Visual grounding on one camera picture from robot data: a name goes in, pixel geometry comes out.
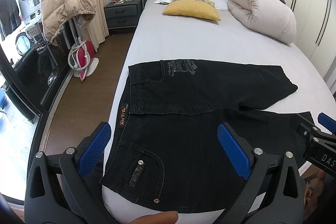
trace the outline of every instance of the wooden floor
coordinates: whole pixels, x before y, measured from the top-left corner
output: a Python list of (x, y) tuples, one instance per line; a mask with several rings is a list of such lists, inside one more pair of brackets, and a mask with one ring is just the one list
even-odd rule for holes
[(108, 36), (95, 57), (99, 64), (85, 78), (72, 77), (50, 126), (46, 155), (76, 147), (100, 122), (108, 122), (112, 102), (134, 32)]

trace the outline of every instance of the blue gripper pad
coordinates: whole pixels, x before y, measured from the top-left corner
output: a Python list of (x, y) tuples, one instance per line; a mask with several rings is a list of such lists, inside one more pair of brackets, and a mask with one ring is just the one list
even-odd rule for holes
[(323, 112), (319, 114), (317, 121), (319, 124), (323, 125), (331, 133), (336, 133), (336, 121), (330, 118), (328, 115), (325, 115)]
[(105, 123), (79, 159), (78, 174), (81, 178), (91, 175), (110, 139), (111, 126)]
[(225, 125), (219, 125), (217, 137), (237, 174), (247, 180), (251, 173), (249, 159)]

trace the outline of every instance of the black shorts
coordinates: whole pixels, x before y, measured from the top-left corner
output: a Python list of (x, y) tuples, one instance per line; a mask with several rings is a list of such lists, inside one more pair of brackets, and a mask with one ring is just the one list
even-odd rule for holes
[[(293, 114), (264, 109), (297, 86), (281, 67), (170, 60), (129, 67), (102, 185), (158, 210), (200, 213), (228, 206), (244, 185), (217, 138), (228, 122), (266, 153), (304, 163)], [(312, 121), (309, 112), (302, 113)]]

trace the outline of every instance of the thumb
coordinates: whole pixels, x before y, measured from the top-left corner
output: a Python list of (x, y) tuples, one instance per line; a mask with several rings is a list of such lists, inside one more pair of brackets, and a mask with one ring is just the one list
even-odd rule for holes
[(141, 216), (129, 224), (175, 224), (178, 218), (177, 212), (169, 211), (155, 215)]

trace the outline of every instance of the mattress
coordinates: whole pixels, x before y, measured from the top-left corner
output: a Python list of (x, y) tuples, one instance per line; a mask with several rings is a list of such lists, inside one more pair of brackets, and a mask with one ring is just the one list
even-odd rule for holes
[[(114, 132), (120, 97), (128, 76), (128, 66), (149, 61), (174, 59), (205, 59), (241, 64), (280, 65), (298, 90), (270, 106), (267, 111), (298, 113), (310, 111), (318, 124), (318, 114), (324, 112), (336, 119), (336, 103), (312, 63), (293, 43), (285, 45), (270, 37), (247, 29), (228, 11), (218, 10), (221, 21), (183, 16), (162, 15), (164, 5), (148, 0), (130, 45), (122, 69), (109, 124)], [(104, 165), (110, 153), (113, 136), (106, 146)], [(302, 175), (310, 166), (300, 167)], [(119, 194), (102, 187), (106, 208), (121, 223), (137, 217), (158, 213), (131, 203)], [(258, 208), (263, 195), (257, 197), (250, 211)], [(223, 210), (198, 214), (179, 214), (178, 224), (210, 224)]]

